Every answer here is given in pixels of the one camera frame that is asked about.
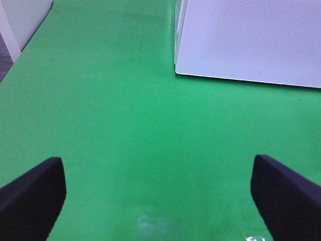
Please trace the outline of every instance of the green floor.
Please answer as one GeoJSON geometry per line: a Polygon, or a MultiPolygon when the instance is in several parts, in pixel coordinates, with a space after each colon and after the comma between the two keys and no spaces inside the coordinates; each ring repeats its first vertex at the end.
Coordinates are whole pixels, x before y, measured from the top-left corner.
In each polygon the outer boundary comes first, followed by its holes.
{"type": "Polygon", "coordinates": [[[318,89],[176,76],[174,0],[55,0],[0,84],[0,185],[50,156],[49,240],[271,240],[255,154],[321,184],[318,89]]]}

